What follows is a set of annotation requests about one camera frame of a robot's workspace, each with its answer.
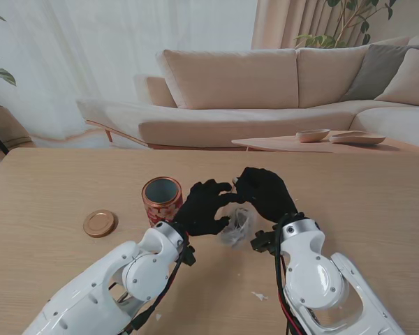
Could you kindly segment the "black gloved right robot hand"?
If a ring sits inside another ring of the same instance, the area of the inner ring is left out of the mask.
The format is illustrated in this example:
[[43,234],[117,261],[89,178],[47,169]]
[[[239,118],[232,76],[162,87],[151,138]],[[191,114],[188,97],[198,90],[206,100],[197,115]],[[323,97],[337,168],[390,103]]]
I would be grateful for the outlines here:
[[235,182],[237,194],[266,220],[278,223],[298,210],[281,177],[264,168],[246,167]]

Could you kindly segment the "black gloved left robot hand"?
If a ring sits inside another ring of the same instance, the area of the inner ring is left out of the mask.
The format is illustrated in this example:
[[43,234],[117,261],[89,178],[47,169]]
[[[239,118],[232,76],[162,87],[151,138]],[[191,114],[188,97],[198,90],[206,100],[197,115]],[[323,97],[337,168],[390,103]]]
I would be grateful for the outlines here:
[[228,182],[214,179],[194,184],[190,193],[172,220],[172,226],[189,236],[218,235],[228,224],[229,217],[215,219],[220,208],[231,203],[242,204],[241,195],[231,192]]

